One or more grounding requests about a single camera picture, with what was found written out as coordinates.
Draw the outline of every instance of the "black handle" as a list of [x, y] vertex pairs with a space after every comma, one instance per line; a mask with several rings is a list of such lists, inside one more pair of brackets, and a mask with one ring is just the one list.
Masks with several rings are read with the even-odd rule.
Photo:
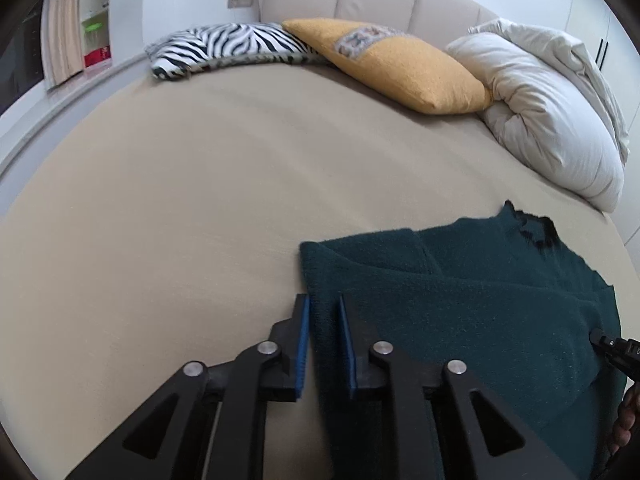
[[602, 70], [602, 66], [604, 65], [604, 59], [607, 57], [607, 50], [609, 49], [609, 41], [604, 46], [604, 52], [602, 53], [602, 59], [600, 60], [600, 70]]
[[596, 54], [596, 66], [598, 66], [598, 58], [600, 57], [600, 52], [602, 52], [602, 44], [604, 40], [600, 38], [600, 46], [598, 47], [598, 53]]

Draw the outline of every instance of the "beige bed sheet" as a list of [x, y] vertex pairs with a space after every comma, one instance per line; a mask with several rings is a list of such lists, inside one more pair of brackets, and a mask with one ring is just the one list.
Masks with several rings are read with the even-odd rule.
[[[140, 80], [87, 117], [0, 225], [0, 418], [62, 479], [184, 362], [265, 338], [303, 290], [298, 243], [496, 214], [550, 216], [616, 289], [640, 286], [607, 216], [515, 160], [473, 115], [427, 117], [330, 68]], [[328, 479], [311, 374], [270, 406], [267, 479]]]

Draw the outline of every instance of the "zebra print pillow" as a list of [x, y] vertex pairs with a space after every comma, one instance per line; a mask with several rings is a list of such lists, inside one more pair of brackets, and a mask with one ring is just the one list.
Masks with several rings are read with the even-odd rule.
[[225, 66], [282, 62], [326, 63], [278, 23], [225, 23], [188, 28], [146, 47], [159, 79], [179, 79]]

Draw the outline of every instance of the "yellow pillow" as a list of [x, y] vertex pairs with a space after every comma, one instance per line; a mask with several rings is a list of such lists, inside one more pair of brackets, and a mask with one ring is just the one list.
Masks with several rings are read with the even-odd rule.
[[282, 27], [343, 72], [418, 112], [477, 112], [493, 101], [455, 59], [403, 32], [329, 18], [287, 20]]

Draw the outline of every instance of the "green object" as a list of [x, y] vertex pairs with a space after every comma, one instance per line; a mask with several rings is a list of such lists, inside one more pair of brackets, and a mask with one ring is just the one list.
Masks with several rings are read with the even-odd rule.
[[379, 479], [380, 407], [342, 392], [335, 305], [414, 359], [457, 358], [497, 392], [581, 479], [596, 465], [626, 378], [589, 332], [620, 336], [612, 286], [564, 245], [549, 218], [507, 202], [487, 219], [300, 245], [335, 480]]
[[98, 30], [99, 28], [102, 27], [102, 23], [98, 22], [98, 23], [92, 23], [91, 25], [87, 25], [84, 28], [85, 32], [95, 32], [96, 30]]

